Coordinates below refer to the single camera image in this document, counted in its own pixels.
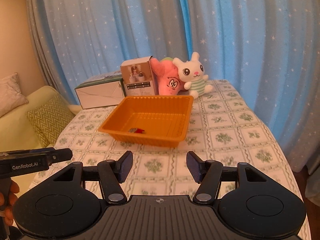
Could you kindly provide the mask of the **person's left hand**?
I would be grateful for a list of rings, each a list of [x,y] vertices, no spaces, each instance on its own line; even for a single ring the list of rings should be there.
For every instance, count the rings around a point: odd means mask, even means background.
[[[12,226],[14,218],[12,214],[12,207],[18,199],[17,194],[20,192],[19,185],[15,181],[11,181],[10,190],[7,197],[7,203],[4,204],[5,198],[1,193],[1,206],[5,206],[4,209],[4,221],[8,226]]]

